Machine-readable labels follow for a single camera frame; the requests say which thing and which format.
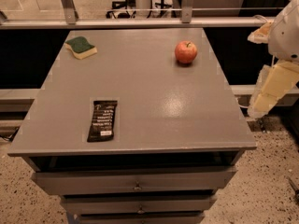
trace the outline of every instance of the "barcode label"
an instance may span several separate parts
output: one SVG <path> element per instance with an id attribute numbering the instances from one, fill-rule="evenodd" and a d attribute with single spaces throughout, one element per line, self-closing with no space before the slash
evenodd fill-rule
<path id="1" fill-rule="evenodd" d="M 112 135 L 112 131 L 101 131 L 101 136 Z"/>

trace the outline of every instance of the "gray tabletop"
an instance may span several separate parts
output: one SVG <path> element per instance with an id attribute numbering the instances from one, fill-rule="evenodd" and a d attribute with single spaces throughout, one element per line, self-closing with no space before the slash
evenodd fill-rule
<path id="1" fill-rule="evenodd" d="M 8 152 L 11 156 L 256 148 L 203 29 L 73 31 L 98 53 L 62 48 Z M 177 42 L 199 52 L 177 64 Z M 118 100 L 112 141 L 88 143 L 94 100 Z"/>

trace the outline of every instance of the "drawer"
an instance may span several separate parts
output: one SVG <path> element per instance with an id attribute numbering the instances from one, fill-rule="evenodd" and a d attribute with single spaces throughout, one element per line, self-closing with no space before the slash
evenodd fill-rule
<path id="1" fill-rule="evenodd" d="M 90 198 L 62 200 L 62 207 L 71 214 L 145 214 L 187 212 L 209 209 L 216 198 L 197 191 L 153 192 L 98 195 Z"/>
<path id="2" fill-rule="evenodd" d="M 236 173 L 232 166 L 186 167 L 121 172 L 34 173 L 49 195 L 223 189 Z"/>
<path id="3" fill-rule="evenodd" d="M 198 224 L 204 219 L 198 212 L 163 213 L 144 215 L 93 215 L 78 216 L 81 224 Z"/>

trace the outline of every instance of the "black packet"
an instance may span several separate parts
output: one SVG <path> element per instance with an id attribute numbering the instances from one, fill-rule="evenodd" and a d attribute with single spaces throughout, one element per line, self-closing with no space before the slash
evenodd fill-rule
<path id="1" fill-rule="evenodd" d="M 115 109 L 118 101 L 93 101 L 93 120 L 87 142 L 113 139 Z"/>

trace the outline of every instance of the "floor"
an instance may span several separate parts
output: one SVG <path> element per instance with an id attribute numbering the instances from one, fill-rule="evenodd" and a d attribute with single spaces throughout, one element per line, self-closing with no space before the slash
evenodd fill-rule
<path id="1" fill-rule="evenodd" d="M 299 223 L 299 205 L 287 179 L 299 184 L 298 145 L 281 117 L 266 117 L 264 124 L 267 133 L 249 122 L 258 147 L 245 152 L 201 223 Z M 0 142 L 0 223 L 67 223 L 59 198 L 37 187 L 31 168 L 21 158 L 10 158 L 10 143 Z"/>

